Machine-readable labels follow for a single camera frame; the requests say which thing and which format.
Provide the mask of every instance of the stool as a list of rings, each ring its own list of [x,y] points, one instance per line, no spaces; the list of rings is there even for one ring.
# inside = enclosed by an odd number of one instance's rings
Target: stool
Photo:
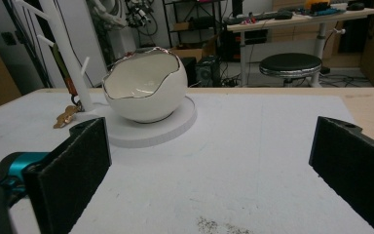
[[[264,58],[259,69],[262,74],[283,78],[283,85],[291,87],[293,80],[310,77],[319,72],[321,59],[300,53],[278,54]]]

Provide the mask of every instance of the white ceramic bowl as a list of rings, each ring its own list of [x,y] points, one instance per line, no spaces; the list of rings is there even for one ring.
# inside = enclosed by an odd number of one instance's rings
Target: white ceramic bowl
[[[187,74],[176,55],[157,47],[117,61],[102,87],[117,114],[151,123],[168,117],[179,106],[187,92]]]

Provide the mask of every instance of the white desk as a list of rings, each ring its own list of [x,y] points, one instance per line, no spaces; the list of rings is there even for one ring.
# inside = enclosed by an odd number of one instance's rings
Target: white desk
[[[245,87],[245,38],[244,33],[252,30],[269,29],[277,27],[289,27],[289,26],[299,26],[307,24],[319,24],[319,32],[317,41],[315,44],[314,55],[318,58],[322,58],[323,47],[326,39],[326,23],[332,21],[342,21],[342,20],[355,20],[366,18],[368,15],[374,15],[374,9],[365,8],[363,11],[347,11],[343,14],[333,15],[333,16],[323,16],[323,17],[305,17],[305,16],[293,16],[292,19],[288,20],[262,20],[253,24],[237,24],[228,25],[227,30],[233,32],[239,32],[241,34],[241,71],[242,71],[242,86]],[[310,85],[312,87],[320,87],[318,83],[318,74],[310,80]]]
[[[101,89],[91,93],[105,102]],[[148,148],[111,145],[112,166],[72,233],[374,233],[308,165],[318,114],[355,122],[374,138],[374,88],[189,89],[195,125]],[[51,151],[66,90],[0,107],[0,160]],[[38,233],[27,199],[11,214]]]

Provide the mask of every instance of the floor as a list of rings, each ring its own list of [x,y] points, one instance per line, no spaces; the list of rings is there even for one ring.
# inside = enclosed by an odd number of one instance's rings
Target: floor
[[[222,83],[224,87],[240,86],[240,64],[238,62],[222,62],[220,64]],[[251,64],[247,68],[248,87],[282,87],[281,78],[269,77],[259,72],[258,64]],[[330,68],[330,73],[321,74],[320,84],[326,87],[372,87],[369,80],[360,72],[359,68]],[[309,87],[306,80],[296,80],[293,87]]]

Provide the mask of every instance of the chair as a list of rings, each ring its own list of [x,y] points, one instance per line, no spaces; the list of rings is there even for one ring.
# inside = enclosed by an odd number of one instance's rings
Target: chair
[[[294,80],[311,77],[320,72],[321,59],[300,53],[285,53],[264,58],[259,65],[262,74],[283,78],[284,87],[292,87]]]

